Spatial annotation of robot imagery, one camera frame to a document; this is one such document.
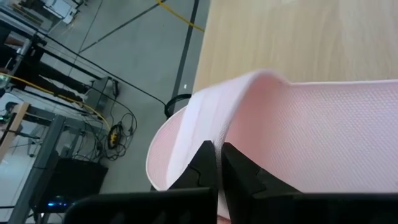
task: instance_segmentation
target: wooden table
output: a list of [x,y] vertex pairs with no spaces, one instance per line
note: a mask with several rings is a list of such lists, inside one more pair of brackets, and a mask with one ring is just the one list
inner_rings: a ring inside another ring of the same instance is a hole
[[292,82],[398,78],[397,0],[211,0],[194,91],[258,68]]

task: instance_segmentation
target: cloth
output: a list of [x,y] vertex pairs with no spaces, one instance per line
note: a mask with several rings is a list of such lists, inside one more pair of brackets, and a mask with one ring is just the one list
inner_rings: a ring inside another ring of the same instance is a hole
[[[167,190],[210,140],[219,174],[230,142],[301,192],[398,192],[397,114],[398,80],[289,83],[260,70],[194,94],[152,140],[147,175]],[[218,214],[229,218],[221,181]]]

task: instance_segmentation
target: gray floor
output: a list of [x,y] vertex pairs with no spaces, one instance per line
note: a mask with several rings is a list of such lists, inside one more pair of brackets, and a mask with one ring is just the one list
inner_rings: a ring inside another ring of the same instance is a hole
[[[191,18],[195,0],[167,0],[165,3],[188,20]],[[126,21],[131,20],[156,4],[148,0],[92,0],[82,6],[81,12],[72,25],[58,26],[51,36],[74,51],[81,51],[99,38],[111,32]],[[205,27],[209,0],[199,0],[195,24]],[[193,30],[186,54],[185,66],[180,67],[187,39],[188,25],[164,8],[157,6],[141,17],[133,20],[102,41],[81,53],[82,56],[101,65],[116,76],[142,88],[148,93],[169,101],[174,93],[190,93],[197,69],[203,33]],[[87,65],[75,61],[75,56],[66,50],[59,55],[75,62],[100,76]],[[47,63],[70,74],[83,82],[90,79],[81,72],[45,58]],[[155,132],[165,122],[164,107],[153,98],[121,83],[118,100],[125,104],[136,116],[138,128],[124,157],[109,162],[109,172],[102,192],[148,191],[150,183],[145,172],[146,154]],[[127,111],[115,105],[112,110],[116,121]],[[129,125],[130,118],[124,120]]]

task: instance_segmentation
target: black cable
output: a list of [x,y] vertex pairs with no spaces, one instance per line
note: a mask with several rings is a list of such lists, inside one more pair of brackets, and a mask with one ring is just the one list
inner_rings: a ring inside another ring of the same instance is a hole
[[136,129],[138,128],[138,122],[137,122],[136,116],[133,113],[125,113],[122,116],[122,118],[120,119],[120,122],[123,122],[124,117],[127,116],[127,115],[131,116],[131,126],[128,129],[129,134],[124,134],[124,133],[123,134],[128,137],[128,136],[132,136],[136,132]]
[[98,44],[99,42],[101,42],[102,40],[104,40],[105,38],[109,37],[111,34],[115,33],[116,31],[118,31],[119,29],[123,28],[124,26],[130,24],[131,22],[135,21],[136,19],[140,18],[141,16],[147,14],[148,12],[150,12],[151,10],[155,9],[157,6],[159,6],[159,3],[156,3],[155,5],[151,6],[150,8],[146,9],[145,11],[143,11],[142,13],[134,16],[132,19],[126,21],[125,23],[121,24],[120,26],[118,26],[117,28],[113,29],[111,32],[108,32],[107,34],[105,34],[104,36],[102,36],[101,38],[99,38],[98,40],[96,40],[95,42],[93,42],[92,44],[90,44],[89,46],[85,47],[83,50],[79,50],[79,54],[81,54],[82,52],[88,50],[90,47]]
[[22,144],[22,145],[16,145],[16,146],[12,146],[13,149],[18,148],[18,147],[22,147],[22,146],[28,146],[28,145],[33,145],[31,143],[27,143],[27,144]]
[[87,161],[92,162],[90,158],[88,158],[88,157],[86,157],[86,156],[83,156],[83,155],[79,155],[79,154],[75,154],[74,156],[72,156],[72,158],[75,158],[76,156],[85,158],[85,159],[87,159]]
[[191,94],[181,94],[175,96],[169,102],[167,102],[167,104],[164,106],[164,115],[166,115],[167,119],[169,119],[173,115],[172,111],[170,111],[171,106],[173,106],[179,101],[189,99],[191,98],[191,96],[192,96]]
[[61,218],[61,223],[63,223],[63,218],[60,214],[56,213]]
[[114,108],[114,104],[116,103],[116,98],[114,98],[113,99],[113,103],[112,103],[112,106],[111,106],[111,111],[109,112],[109,115],[111,115],[111,118],[112,118],[112,122],[111,122],[111,125],[113,126],[114,125],[114,116],[113,116],[113,114],[112,114],[112,111],[113,111],[113,108]]
[[101,6],[102,6],[103,1],[104,1],[104,0],[101,0],[100,4],[99,4],[99,6],[98,6],[98,9],[97,9],[97,11],[95,12],[94,18],[93,18],[93,20],[92,20],[90,26],[88,27],[87,33],[86,33],[86,35],[85,35],[85,38],[83,39],[83,42],[81,43],[81,46],[80,46],[80,48],[79,48],[79,51],[83,48],[83,44],[86,42],[88,33],[90,33],[91,27],[93,26],[93,24],[94,24],[94,22],[95,22],[95,19],[97,18],[98,13],[100,12],[100,9],[101,9]]
[[131,86],[131,87],[133,87],[133,88],[135,88],[136,90],[138,90],[138,91],[140,91],[140,92],[142,92],[142,93],[144,93],[144,94],[146,94],[146,95],[152,97],[153,99],[157,100],[159,103],[162,103],[164,106],[166,106],[166,104],[165,104],[162,100],[158,99],[156,96],[151,95],[150,93],[148,93],[148,92],[142,90],[141,88],[139,88],[139,87],[137,87],[137,86],[135,86],[135,85],[133,85],[133,84],[131,84],[131,83],[125,81],[125,80],[122,79],[122,78],[117,77],[116,75],[114,75],[114,74],[112,74],[111,72],[107,71],[106,69],[104,69],[103,67],[99,66],[98,64],[92,62],[91,60],[88,60],[87,58],[85,58],[85,57],[81,56],[80,54],[74,52],[73,50],[69,49],[67,46],[61,44],[60,42],[58,42],[58,41],[55,40],[54,38],[50,37],[49,35],[47,35],[47,34],[41,32],[41,31],[39,31],[39,30],[37,30],[37,32],[41,33],[41,34],[44,35],[46,38],[49,38],[50,40],[54,41],[55,43],[57,43],[58,45],[60,45],[60,46],[63,47],[64,49],[67,49],[69,52],[71,52],[72,54],[76,55],[77,57],[80,57],[80,58],[82,58],[83,60],[86,60],[87,62],[93,64],[94,66],[96,66],[97,68],[99,68],[99,69],[101,69],[102,71],[106,72],[108,75],[110,75],[110,76],[113,77],[114,79],[119,80],[119,81],[121,81],[121,82],[123,82],[123,83],[125,83],[125,84],[127,84],[127,85],[129,85],[129,86]]
[[85,136],[82,136],[82,137],[81,137],[81,141],[80,141],[80,146],[79,146],[79,148],[77,149],[76,154],[79,154],[79,152],[81,151],[81,149],[83,148],[83,146],[87,143],[87,141],[86,141],[85,144],[83,145],[84,139],[85,139]]
[[31,136],[31,135],[29,135],[29,134],[22,133],[22,132],[20,132],[20,131],[13,131],[13,130],[10,130],[10,129],[3,129],[3,131],[4,131],[4,132],[14,133],[14,134],[16,134],[16,135],[18,135],[18,136],[20,136],[20,137],[23,137],[23,138],[40,139],[40,137]]
[[13,94],[13,93],[11,93],[11,92],[8,92],[8,94],[10,94],[10,95],[12,95],[12,96],[15,96],[16,98],[18,98],[18,100],[24,101],[21,97],[19,97],[19,96]]
[[10,208],[15,208],[15,206],[14,205],[0,206],[0,209],[10,209]]
[[88,68],[90,68],[90,69],[92,69],[92,70],[94,70],[94,71],[100,73],[101,75],[106,76],[102,71],[99,71],[97,68],[94,68],[94,67],[90,66],[87,62],[84,62],[84,61],[82,61],[82,60],[78,60],[77,58],[72,57],[71,55],[68,55],[68,54],[62,52],[62,51],[56,49],[55,47],[53,47],[53,46],[51,46],[51,45],[46,45],[46,47],[49,47],[49,48],[51,48],[51,49],[57,51],[58,53],[63,54],[64,56],[66,56],[66,57],[68,57],[68,58],[70,58],[70,59],[76,60],[76,62],[80,62],[81,64],[87,66]]

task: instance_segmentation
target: yellow cable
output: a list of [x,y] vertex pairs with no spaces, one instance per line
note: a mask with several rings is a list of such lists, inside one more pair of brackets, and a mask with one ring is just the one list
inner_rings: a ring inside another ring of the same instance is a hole
[[204,32],[205,30],[201,27],[196,26],[195,24],[191,23],[190,21],[186,20],[186,18],[182,17],[180,14],[176,13],[173,11],[173,9],[169,8],[167,5],[165,5],[164,3],[162,3],[160,0],[156,0],[156,2],[161,5],[163,8],[165,8],[167,11],[171,12],[173,15],[177,16],[179,19],[181,19],[182,21],[186,22],[187,24],[189,24],[190,26],[192,26],[193,28],[196,28],[202,32]]
[[[43,92],[45,92],[45,93],[54,95],[54,92],[52,92],[52,91],[50,91],[50,90],[47,90],[47,89],[45,89],[45,88],[42,88],[42,87],[40,87],[40,86],[38,86],[38,85],[35,85],[35,84],[33,84],[33,83],[29,82],[29,81],[26,81],[26,80],[24,80],[24,79],[22,79],[22,78],[18,78],[18,77],[15,77],[15,76],[12,76],[12,75],[8,75],[8,74],[5,74],[5,73],[1,73],[1,72],[0,72],[0,75],[4,75],[5,77],[9,77],[9,78],[13,78],[13,79],[19,80],[19,81],[24,82],[24,83],[26,83],[26,84],[28,84],[28,85],[30,85],[30,86],[32,86],[32,87],[38,89],[38,90],[41,90],[41,91],[43,91]],[[84,104],[84,103],[82,103],[82,102],[79,102],[79,101],[77,101],[77,100],[73,100],[73,99],[71,99],[71,98],[68,98],[68,97],[66,97],[66,96],[63,96],[63,95],[58,95],[58,96],[59,96],[60,98],[63,98],[64,100],[68,100],[68,101],[72,101],[72,102],[74,102],[74,103],[78,103],[79,105],[82,105],[82,106],[84,106],[85,108],[91,110],[92,112],[94,112],[97,116],[99,116],[99,117],[105,122],[105,124],[106,124],[107,127],[108,127],[108,131],[111,130],[111,126],[109,125],[109,123],[107,122],[107,120],[104,118],[104,116],[102,116],[102,115],[101,115],[99,112],[97,112],[94,108],[88,106],[87,104]]]

